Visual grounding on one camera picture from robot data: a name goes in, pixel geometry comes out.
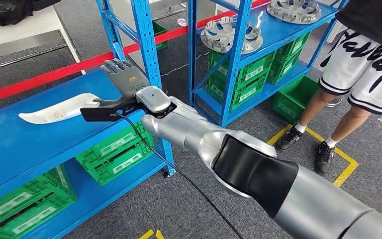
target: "person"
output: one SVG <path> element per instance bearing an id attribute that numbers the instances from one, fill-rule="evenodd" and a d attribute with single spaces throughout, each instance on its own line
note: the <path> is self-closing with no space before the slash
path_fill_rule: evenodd
<path id="1" fill-rule="evenodd" d="M 350 0 L 336 14 L 348 29 L 321 63 L 320 89 L 312 96 L 299 123 L 277 142 L 279 150 L 294 145 L 308 123 L 336 96 L 349 93 L 350 110 L 330 137 L 320 143 L 314 166 L 327 173 L 335 145 L 357 129 L 371 113 L 382 114 L 382 0 Z"/>

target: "black arm cover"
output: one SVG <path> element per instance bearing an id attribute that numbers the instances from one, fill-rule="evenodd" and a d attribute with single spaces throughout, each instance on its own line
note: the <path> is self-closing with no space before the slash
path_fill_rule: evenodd
<path id="1" fill-rule="evenodd" d="M 213 170 L 226 183 L 252 196 L 273 218 L 293 184 L 298 165 L 268 157 L 228 136 Z"/>

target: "floor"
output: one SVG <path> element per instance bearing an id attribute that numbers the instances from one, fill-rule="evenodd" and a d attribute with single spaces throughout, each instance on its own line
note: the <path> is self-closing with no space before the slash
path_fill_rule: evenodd
<path id="1" fill-rule="evenodd" d="M 56 4 L 68 32 L 82 59 L 109 51 L 107 39 L 93 0 L 62 1 Z M 176 19 L 185 15 L 160 20 L 168 29 L 177 27 Z M 307 62 L 324 31 L 324 26 L 315 30 L 300 60 Z M 159 52 L 161 74 L 187 63 L 187 38 L 169 41 L 170 46 Z M 326 45 L 320 59 L 331 46 Z M 206 53 L 204 47 L 198 53 Z M 16 57 L 16 54 L 0 58 L 1 61 Z M 60 68 L 74 63 L 68 49 L 61 49 L 43 56 L 0 69 L 0 87 L 9 83 Z M 201 77 L 206 72 L 207 56 L 198 60 L 197 72 Z M 321 71 L 313 69 L 310 75 L 318 79 Z M 186 101 L 186 67 L 162 78 L 169 95 Z M 56 82 L 69 80 L 71 77 Z M 47 87 L 31 90 L 26 94 L 0 101 L 0 107 L 35 94 Z M 272 99 L 259 104 L 228 127 L 243 130 L 263 141 L 268 141 L 288 123 L 271 109 Z M 323 110 L 309 127 L 322 137 L 331 134 L 339 118 L 348 110 L 344 101 L 332 109 Z M 280 152 L 280 159 L 295 161 L 313 169 L 315 147 L 319 141 L 305 134 L 295 147 Z M 382 213 L 382 123 L 371 116 L 356 132 L 337 146 L 359 166 L 341 186 L 342 189 Z M 233 197 L 220 190 L 217 182 L 200 159 L 189 152 L 173 147 L 176 165 L 182 169 L 214 202 L 246 239 L 285 239 L 289 236 L 273 223 L 262 208 L 253 200 Z M 335 155 L 335 165 L 325 177 L 333 182 L 348 166 L 346 159 Z M 180 175 L 164 178 L 159 172 L 88 221 L 67 234 L 66 239 L 138 239 L 148 230 L 161 230 L 166 239 L 234 239 L 237 236 L 214 209 Z"/>

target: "label on crate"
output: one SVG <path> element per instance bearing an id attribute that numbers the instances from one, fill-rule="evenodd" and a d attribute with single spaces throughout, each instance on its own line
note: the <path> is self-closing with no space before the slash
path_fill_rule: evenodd
<path id="1" fill-rule="evenodd" d="M 121 163 L 119 166 L 113 168 L 113 174 L 117 174 L 118 172 L 122 171 L 124 168 L 128 167 L 131 163 L 136 162 L 138 159 L 142 158 L 143 156 L 141 153 L 137 153 L 134 156 L 132 156 L 130 159 L 126 160 L 125 162 Z"/>
<path id="2" fill-rule="evenodd" d="M 292 50 L 292 53 L 291 55 L 296 52 L 297 50 L 299 50 L 299 48 L 302 46 L 302 40 L 300 42 L 298 42 L 294 47 L 293 47 L 293 50 Z"/>
<path id="3" fill-rule="evenodd" d="M 281 76 L 283 76 L 284 74 L 286 74 L 286 72 L 292 68 L 292 65 L 293 65 L 293 62 L 289 63 L 289 64 L 286 66 L 286 68 L 284 69 L 284 71 L 283 71 L 283 73 L 282 73 Z"/>
<path id="4" fill-rule="evenodd" d="M 256 70 L 252 71 L 251 73 L 247 74 L 247 76 L 245 77 L 245 81 L 244 82 L 248 81 L 253 76 L 257 75 L 258 73 L 262 72 L 263 70 L 264 70 L 264 65 L 260 66 L 259 68 L 257 68 Z"/>
<path id="5" fill-rule="evenodd" d="M 223 94 L 224 94 L 224 93 L 223 93 L 221 90 L 219 90 L 216 86 L 211 85 L 211 89 L 214 90 L 214 92 L 215 92 L 217 95 L 219 95 L 220 97 L 223 98 Z"/>
<path id="6" fill-rule="evenodd" d="M 58 172 L 58 176 L 59 176 L 59 179 L 61 180 L 62 185 L 66 187 L 67 189 L 69 189 L 67 180 L 65 179 L 65 175 L 64 175 L 64 172 L 62 171 L 61 166 L 56 167 L 56 172 Z"/>
<path id="7" fill-rule="evenodd" d="M 20 195 L 16 196 L 15 198 L 0 206 L 0 215 L 6 213 L 9 209 L 16 207 L 17 205 L 19 205 L 20 203 L 24 202 L 32 196 L 33 195 L 27 192 L 22 192 Z"/>
<path id="8" fill-rule="evenodd" d="M 54 207 L 48 207 L 47 209 L 43 210 L 41 213 L 37 214 L 27 222 L 21 224 L 20 226 L 12 229 L 12 232 L 14 232 L 16 235 L 22 233 L 23 231 L 29 229 L 31 226 L 34 226 L 38 221 L 46 218 L 50 214 L 52 214 L 54 211 L 56 211 L 56 208 Z"/>
<path id="9" fill-rule="evenodd" d="M 249 92 L 245 93 L 244 95 L 242 95 L 240 98 L 239 98 L 239 102 L 245 100 L 246 98 L 250 97 L 252 94 L 254 94 L 257 90 L 257 87 L 254 87 L 252 90 L 250 90 Z"/>
<path id="10" fill-rule="evenodd" d="M 223 75 L 228 75 L 228 70 L 225 69 L 223 66 L 219 66 L 219 68 L 217 68 L 217 70 L 222 73 Z"/>
<path id="11" fill-rule="evenodd" d="M 283 111 L 285 111 L 288 115 L 290 115 L 292 118 L 295 118 L 296 117 L 296 114 L 295 112 L 293 112 L 292 110 L 290 110 L 287 106 L 285 106 L 284 104 L 282 103 L 279 103 L 278 104 L 278 107 L 281 108 Z"/>
<path id="12" fill-rule="evenodd" d="M 129 141 L 131 141 L 133 139 L 135 139 L 135 135 L 131 132 L 131 133 L 127 134 L 126 136 L 113 142 L 112 144 L 102 148 L 100 150 L 100 153 L 102 156 L 105 156 L 106 154 L 112 152 L 113 150 L 117 149 L 120 146 L 123 146 L 124 144 L 128 143 Z"/>

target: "shelf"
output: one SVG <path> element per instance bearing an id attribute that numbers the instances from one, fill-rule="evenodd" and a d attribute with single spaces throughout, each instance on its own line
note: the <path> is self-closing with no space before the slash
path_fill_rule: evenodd
<path id="1" fill-rule="evenodd" d="M 261 5 L 251 10 L 249 21 L 253 26 L 260 26 L 263 36 L 263 45 L 257 51 L 242 55 L 239 68 L 242 68 L 281 46 L 303 36 L 305 33 L 314 30 L 327 21 L 334 18 L 337 8 L 318 3 L 321 8 L 321 19 L 309 25 L 301 25 L 284 22 L 267 13 L 267 4 Z"/>
<path id="2" fill-rule="evenodd" d="M 228 113 L 229 117 L 227 123 L 230 123 L 246 113 L 249 109 L 255 107 L 268 97 L 272 96 L 281 88 L 285 87 L 290 82 L 296 80 L 299 76 L 306 74 L 308 72 L 308 67 L 301 63 L 297 62 L 295 66 L 284 75 L 283 79 L 279 81 L 279 83 L 273 85 L 268 82 L 265 83 L 263 89 L 256 93 L 253 97 L 251 97 L 248 101 L 238 106 L 236 109 L 230 111 Z M 215 98 L 210 96 L 205 88 L 198 89 L 196 95 L 200 97 L 216 114 L 221 115 L 222 112 L 222 104 L 219 103 Z"/>
<path id="3" fill-rule="evenodd" d="M 0 197 L 128 126 L 128 122 L 86 122 L 82 116 L 31 124 L 18 113 L 34 112 L 81 93 L 119 99 L 103 71 L 94 71 L 0 109 Z M 143 111 L 129 115 L 140 120 Z"/>
<path id="4" fill-rule="evenodd" d="M 88 218 L 166 166 L 155 154 L 146 158 L 104 186 L 100 186 L 74 159 L 65 163 L 78 201 L 23 238 L 56 239 L 66 235 Z"/>

